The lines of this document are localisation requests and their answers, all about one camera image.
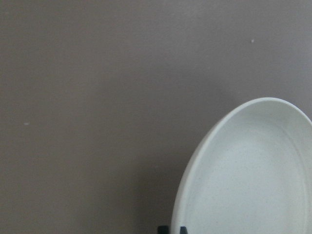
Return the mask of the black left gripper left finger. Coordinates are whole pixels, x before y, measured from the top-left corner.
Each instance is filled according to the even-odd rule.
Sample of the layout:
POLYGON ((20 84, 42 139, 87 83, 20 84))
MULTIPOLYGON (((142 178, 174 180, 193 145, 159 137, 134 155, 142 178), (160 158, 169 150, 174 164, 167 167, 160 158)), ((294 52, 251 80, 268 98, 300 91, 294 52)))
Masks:
POLYGON ((169 234, 170 230, 169 230, 169 226, 158 226, 157 227, 157 234, 169 234))

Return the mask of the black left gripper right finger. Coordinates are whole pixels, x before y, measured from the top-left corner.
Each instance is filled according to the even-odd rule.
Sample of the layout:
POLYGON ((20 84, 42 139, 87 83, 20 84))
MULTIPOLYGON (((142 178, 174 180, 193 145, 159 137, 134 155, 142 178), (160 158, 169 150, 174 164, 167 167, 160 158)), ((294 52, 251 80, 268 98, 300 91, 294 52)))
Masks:
POLYGON ((179 233, 180 234, 187 234, 187 228, 185 226, 181 226, 179 233))

